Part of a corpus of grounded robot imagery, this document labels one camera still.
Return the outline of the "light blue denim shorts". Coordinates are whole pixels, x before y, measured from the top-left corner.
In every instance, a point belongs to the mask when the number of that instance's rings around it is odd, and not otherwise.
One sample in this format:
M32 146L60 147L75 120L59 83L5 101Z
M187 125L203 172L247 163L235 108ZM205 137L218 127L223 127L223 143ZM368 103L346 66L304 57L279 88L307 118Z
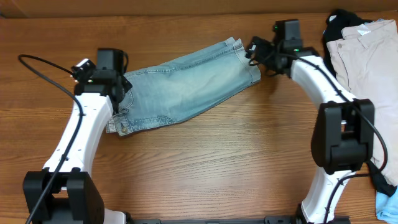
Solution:
M232 37L153 67L127 72L132 88L107 133L134 132L177 124L222 103L261 79L241 40Z

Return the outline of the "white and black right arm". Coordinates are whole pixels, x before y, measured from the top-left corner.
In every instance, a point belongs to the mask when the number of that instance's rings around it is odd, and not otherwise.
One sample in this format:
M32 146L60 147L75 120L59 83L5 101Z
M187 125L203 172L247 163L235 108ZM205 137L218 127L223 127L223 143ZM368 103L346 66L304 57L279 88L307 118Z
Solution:
M271 216L265 223L349 223L336 217L335 207L349 180L373 155L375 108L344 90L323 59L298 37L268 41L251 39L246 58L296 82L318 109L310 143L318 169L294 216Z

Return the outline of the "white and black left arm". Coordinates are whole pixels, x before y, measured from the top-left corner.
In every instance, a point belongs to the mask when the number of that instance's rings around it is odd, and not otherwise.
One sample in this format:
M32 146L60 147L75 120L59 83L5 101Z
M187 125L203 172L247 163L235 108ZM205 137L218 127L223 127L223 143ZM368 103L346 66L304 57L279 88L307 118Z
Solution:
M76 72L73 110L62 138L41 171L29 171L23 191L28 223L131 223L128 213L105 208L91 170L106 123L123 97L115 70Z

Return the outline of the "black garment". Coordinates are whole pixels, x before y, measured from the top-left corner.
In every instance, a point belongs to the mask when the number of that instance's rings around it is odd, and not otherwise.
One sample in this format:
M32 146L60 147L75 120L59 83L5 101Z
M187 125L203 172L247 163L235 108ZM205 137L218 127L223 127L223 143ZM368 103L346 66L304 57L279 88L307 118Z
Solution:
M370 23L372 20L362 19L353 12L344 9L335 9L326 19L326 29L323 32L322 43L325 51L323 61L326 68L336 78L336 72L331 62L331 56L327 47L327 43L342 39L341 30L345 27L359 26L364 23ZM377 193L382 193L388 197L393 196L397 187L388 184L382 174L374 174L371 176L373 186Z

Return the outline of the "beige trousers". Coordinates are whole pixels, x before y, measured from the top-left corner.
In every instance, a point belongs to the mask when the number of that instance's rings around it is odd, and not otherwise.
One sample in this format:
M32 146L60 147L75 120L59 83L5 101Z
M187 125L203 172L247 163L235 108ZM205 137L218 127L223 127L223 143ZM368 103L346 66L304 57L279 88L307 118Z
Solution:
M359 99L375 107L374 125L388 151L382 171L397 185L397 25L383 20L345 27L341 38L327 42L336 79Z

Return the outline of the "light blue garment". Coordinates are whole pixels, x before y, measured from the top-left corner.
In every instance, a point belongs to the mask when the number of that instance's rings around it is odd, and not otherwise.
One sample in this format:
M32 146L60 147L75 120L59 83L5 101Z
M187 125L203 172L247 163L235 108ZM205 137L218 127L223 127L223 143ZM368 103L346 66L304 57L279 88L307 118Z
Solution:
M397 190L391 196L376 192L376 217L378 220L385 221L389 224L397 224L398 211L397 211Z

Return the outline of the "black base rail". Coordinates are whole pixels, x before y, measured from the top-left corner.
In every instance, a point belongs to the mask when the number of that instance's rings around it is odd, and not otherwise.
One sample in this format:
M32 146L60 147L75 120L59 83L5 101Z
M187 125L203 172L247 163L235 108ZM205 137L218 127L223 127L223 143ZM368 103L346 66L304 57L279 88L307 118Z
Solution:
M221 219L221 220L132 220L133 224L305 224L305 219L296 216L268 216L260 219Z

